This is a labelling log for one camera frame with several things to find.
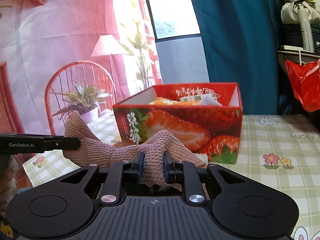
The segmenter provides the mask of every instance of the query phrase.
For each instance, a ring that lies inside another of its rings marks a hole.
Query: silver screw
[[[111,203],[117,200],[117,197],[114,195],[104,195],[101,197],[101,201],[104,203]]]
[[[189,200],[193,203],[200,203],[202,201],[204,201],[204,196],[201,195],[191,195],[189,197]]]

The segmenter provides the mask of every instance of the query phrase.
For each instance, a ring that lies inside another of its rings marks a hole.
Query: black robotic gripper
[[[16,196],[7,218],[18,240],[290,239],[299,215],[286,194],[217,164],[206,169],[164,154],[176,195],[130,195],[144,154],[110,168],[89,164]],[[205,185],[210,200],[205,197]]]

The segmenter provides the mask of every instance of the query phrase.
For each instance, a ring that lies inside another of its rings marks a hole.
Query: red strawberry box
[[[157,98],[184,101],[205,94],[215,96],[220,105],[149,104]],[[209,162],[236,163],[242,125],[236,83],[156,85],[115,104],[113,110],[123,142],[141,144],[167,130],[193,153],[207,154]]]

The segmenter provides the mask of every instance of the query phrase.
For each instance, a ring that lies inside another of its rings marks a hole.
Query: pink textured cloth
[[[173,161],[183,160],[192,162],[198,168],[206,164],[189,151],[175,136],[161,130],[141,145],[113,147],[101,142],[88,128],[77,111],[74,111],[66,121],[65,137],[76,137],[81,141],[81,147],[76,151],[64,150],[65,158],[78,166],[97,163],[100,167],[110,167],[114,162],[122,160],[133,161],[139,151],[144,152],[142,183],[152,186],[167,185],[164,182],[163,155],[170,153]],[[181,185],[173,185],[181,190]]]

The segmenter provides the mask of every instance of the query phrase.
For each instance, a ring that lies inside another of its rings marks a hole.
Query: triangular cutout
[[[87,174],[88,170],[82,170],[77,173],[70,175],[69,177],[61,180],[62,183],[78,184]]]
[[[238,183],[244,183],[245,180],[241,179],[237,176],[232,175],[231,173],[225,171],[225,170],[218,170],[222,178],[225,180],[228,184],[238,184]]]

